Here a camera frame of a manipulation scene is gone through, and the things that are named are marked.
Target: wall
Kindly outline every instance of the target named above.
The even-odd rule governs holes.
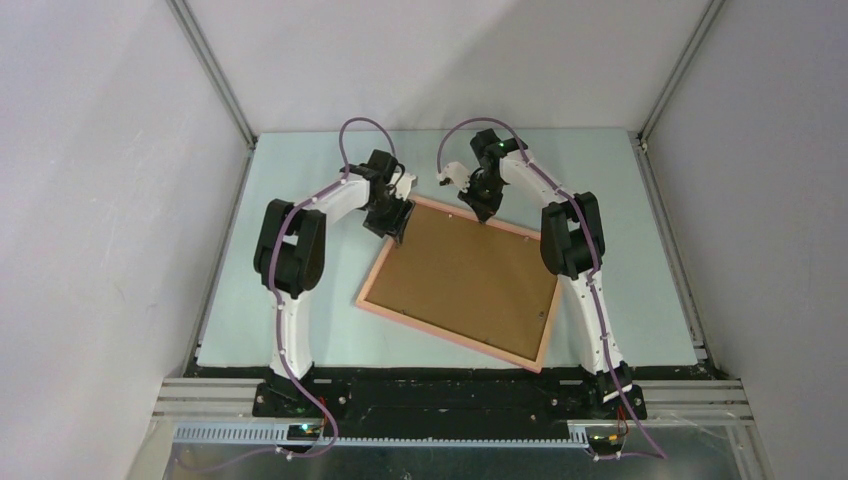
[[[245,150],[165,2],[0,6],[0,478],[122,478]]]
[[[638,130],[707,0],[191,2],[256,131]]]
[[[728,2],[649,140],[778,478],[844,478],[848,3]]]

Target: purple cable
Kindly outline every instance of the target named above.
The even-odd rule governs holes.
[[[366,117],[353,117],[353,118],[347,120],[344,124],[342,124],[342,127],[339,129],[339,152],[341,153],[342,161],[344,162],[344,170],[342,171],[341,178],[339,180],[336,180],[335,182],[331,183],[330,185],[324,187],[318,193],[316,193],[314,195],[310,195],[307,200],[304,200],[304,201],[298,203],[297,205],[295,205],[295,207],[292,208],[292,210],[289,212],[289,214],[286,215],[286,218],[283,220],[283,225],[280,227],[279,233],[277,233],[277,240],[274,243],[274,249],[271,252],[271,265],[270,265],[270,268],[268,269],[268,285],[270,286],[271,292],[274,294],[274,297],[277,299],[277,308],[276,308],[277,313],[276,313],[275,331],[276,331],[276,337],[277,337],[276,338],[276,340],[277,340],[277,352],[279,352],[279,355],[280,355],[280,363],[283,364],[283,369],[286,371],[286,375],[288,375],[289,380],[291,380],[291,382],[294,384],[295,388],[297,388],[300,391],[300,393],[303,394],[303,396],[305,396],[307,399],[309,399],[310,402],[312,402],[316,407],[318,407],[321,410],[321,412],[324,414],[324,416],[327,417],[327,421],[333,427],[333,437],[330,440],[330,443],[328,443],[323,448],[321,448],[320,450],[317,450],[317,451],[313,451],[312,449],[310,449],[309,451],[304,452],[304,453],[297,453],[297,452],[292,452],[291,450],[286,450],[285,448],[282,448],[282,447],[263,447],[263,448],[258,448],[256,450],[251,450],[249,452],[246,452],[246,453],[239,455],[238,457],[233,458],[231,460],[228,460],[228,461],[226,461],[226,462],[224,462],[220,465],[216,465],[216,466],[213,466],[213,467],[207,467],[207,468],[188,467],[187,465],[182,463],[182,461],[179,459],[179,456],[177,456],[175,458],[176,463],[180,467],[182,467],[186,470],[189,470],[189,471],[192,471],[192,472],[195,472],[195,473],[211,473],[211,472],[215,472],[215,471],[221,470],[223,468],[229,467],[230,465],[238,463],[238,462],[240,462],[240,461],[242,461],[246,458],[252,457],[254,455],[258,455],[258,454],[262,454],[262,453],[270,453],[270,452],[285,453],[290,458],[317,457],[317,456],[323,455],[324,453],[329,451],[336,444],[336,442],[339,439],[339,425],[338,425],[338,423],[336,423],[336,418],[333,416],[332,413],[330,413],[330,410],[328,410],[327,407],[324,404],[322,404],[317,398],[315,398],[315,396],[313,396],[311,393],[309,393],[309,391],[306,390],[306,387],[304,387],[298,381],[297,377],[295,376],[294,372],[292,371],[291,367],[289,366],[288,362],[286,361],[285,354],[283,353],[283,351],[284,351],[283,350],[283,327],[282,327],[283,311],[280,308],[280,306],[285,305],[285,301],[283,300],[282,294],[277,289],[277,286],[274,283],[274,277],[277,273],[277,259],[280,256],[280,248],[283,245],[283,239],[285,238],[285,232],[288,230],[289,225],[291,225],[291,222],[294,219],[295,214],[297,214],[297,212],[301,211],[304,207],[306,207],[307,205],[312,203],[313,199],[315,199],[317,201],[317,200],[324,198],[327,194],[331,193],[333,190],[338,188],[342,184],[342,181],[347,180],[347,177],[350,175],[350,162],[347,159],[347,153],[345,153],[345,149],[344,149],[344,133],[345,133],[345,130],[347,129],[347,127],[351,123],[354,123],[354,122],[366,122],[366,123],[370,123],[371,125],[374,125],[375,127],[377,127],[377,129],[380,130],[383,133],[383,135],[386,136],[386,139],[389,141],[389,148],[392,151],[392,156],[397,157],[397,153],[395,151],[395,145],[394,145],[394,142],[392,142],[392,137],[389,135],[389,132],[387,132],[386,129],[383,128],[382,125],[380,125],[379,123],[375,122],[374,120],[372,120],[370,118],[366,118]]]
[[[439,173],[442,172],[442,149],[444,148],[445,143],[447,142],[447,139],[451,135],[453,135],[454,132],[459,130],[460,128],[464,127],[465,125],[468,125],[469,123],[474,123],[474,122],[490,122],[490,123],[494,123],[496,125],[500,125],[504,129],[506,129],[509,132],[509,134],[512,135],[513,138],[515,138],[516,140],[519,140],[518,134],[515,133],[515,130],[513,130],[512,127],[510,127],[509,125],[507,125],[503,121],[498,120],[496,118],[475,117],[475,118],[470,118],[468,120],[460,122],[455,127],[453,127],[452,129],[450,129],[448,131],[448,133],[444,136],[444,138],[442,138],[442,142],[439,144],[439,151],[436,154],[436,169]],[[595,284],[592,280],[593,277],[595,276],[595,274],[598,273],[601,270],[600,261],[598,259],[598,252],[595,249],[595,242],[592,241],[592,234],[589,231],[588,225],[586,225],[586,219],[583,217],[583,212],[580,210],[580,207],[577,205],[577,202],[574,200],[574,197],[569,195],[568,192],[566,192],[565,190],[561,189],[559,187],[559,185],[557,185],[557,183],[554,179],[549,177],[539,167],[537,167],[535,164],[530,162],[530,158],[527,157],[527,152],[524,149],[523,142],[518,141],[517,143],[518,143],[518,150],[519,150],[519,152],[521,152],[521,158],[524,160],[524,163],[531,170],[536,172],[536,175],[538,175],[539,178],[541,178],[542,180],[545,181],[545,183],[550,185],[550,187],[557,193],[557,195],[568,200],[568,203],[571,204],[571,206],[574,208],[574,211],[577,213],[577,220],[580,223],[580,229],[583,231],[583,236],[586,238],[586,244],[589,246],[589,255],[592,257],[592,270],[589,272],[587,277],[588,277],[588,280],[589,280],[589,282],[588,282],[589,290],[592,292],[592,297],[595,301],[595,309],[597,309],[597,311],[598,311],[598,320],[601,324],[601,341],[603,342],[603,345],[604,345],[604,360],[607,362],[607,368],[609,368],[609,370],[610,370],[610,376],[612,377],[612,381],[615,384],[616,390],[618,390],[619,397],[621,397],[621,403],[623,403],[625,408],[627,408],[627,412],[630,414],[630,418],[633,419],[633,422],[636,424],[636,427],[639,428],[639,430],[642,432],[642,435],[645,437],[645,439],[648,441],[648,443],[651,444],[651,447],[653,447],[654,450],[656,450],[656,452],[657,452],[656,454],[646,453],[646,452],[628,452],[628,453],[621,454],[621,456],[622,457],[624,457],[624,456],[646,457],[647,456],[647,457],[651,457],[651,458],[661,458],[663,460],[667,460],[668,455],[666,455],[665,451],[662,448],[660,448],[660,446],[657,444],[657,442],[648,433],[648,430],[645,428],[645,426],[642,425],[642,422],[639,420],[639,417],[636,416],[636,412],[633,410],[633,407],[630,405],[630,401],[627,399],[627,396],[624,394],[624,390],[621,388],[621,382],[618,380],[618,376],[615,374],[615,367],[613,367],[613,365],[612,365],[612,358],[611,358],[611,355],[610,355],[607,327],[606,327],[606,323],[604,321],[603,309],[601,308],[601,299],[598,296],[598,291],[595,289]],[[619,458],[616,455],[611,455],[610,457],[611,458],[603,458],[603,457],[599,457],[599,458],[602,458],[604,460]]]

